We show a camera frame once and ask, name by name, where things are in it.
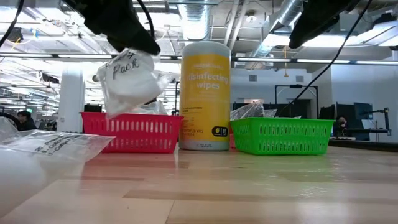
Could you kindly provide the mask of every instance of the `wooden table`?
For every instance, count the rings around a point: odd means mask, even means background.
[[[398,223],[398,154],[102,154],[1,224]]]

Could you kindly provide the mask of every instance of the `yellow label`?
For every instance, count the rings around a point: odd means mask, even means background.
[[[181,140],[228,141],[230,61],[218,54],[183,58]]]

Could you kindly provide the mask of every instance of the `ductwork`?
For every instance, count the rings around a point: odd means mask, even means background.
[[[178,5],[182,17],[183,36],[188,40],[209,38],[210,6],[202,4]]]
[[[285,26],[290,26],[294,19],[301,13],[303,2],[304,0],[283,1],[280,10],[275,14],[268,16],[264,23],[264,40],[270,32],[273,32]],[[261,43],[255,51],[253,51],[251,57],[266,57],[269,54],[273,46],[264,45],[264,40],[263,43]],[[263,69],[265,65],[257,62],[249,62],[244,67],[245,69],[253,70]]]

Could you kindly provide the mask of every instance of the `green basket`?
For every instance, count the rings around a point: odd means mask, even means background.
[[[255,155],[320,155],[328,149],[330,120],[245,118],[232,121],[237,150]]]

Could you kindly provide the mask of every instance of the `disinfecting wipes canister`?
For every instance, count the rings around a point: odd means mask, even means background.
[[[229,149],[230,49],[201,41],[182,51],[180,115],[184,117],[180,148]]]

